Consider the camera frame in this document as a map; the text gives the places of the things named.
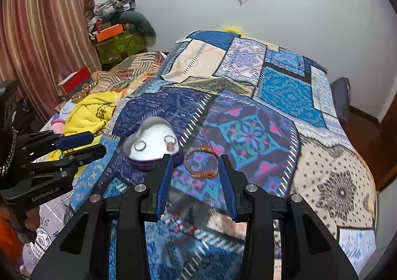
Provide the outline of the person's left hand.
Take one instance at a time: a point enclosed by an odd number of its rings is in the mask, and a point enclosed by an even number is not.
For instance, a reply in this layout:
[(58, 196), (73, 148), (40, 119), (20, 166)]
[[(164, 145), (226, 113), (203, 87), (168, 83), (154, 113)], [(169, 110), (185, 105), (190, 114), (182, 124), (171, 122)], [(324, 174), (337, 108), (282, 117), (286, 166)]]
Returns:
[(26, 212), (25, 226), (31, 231), (36, 231), (40, 227), (40, 207)]

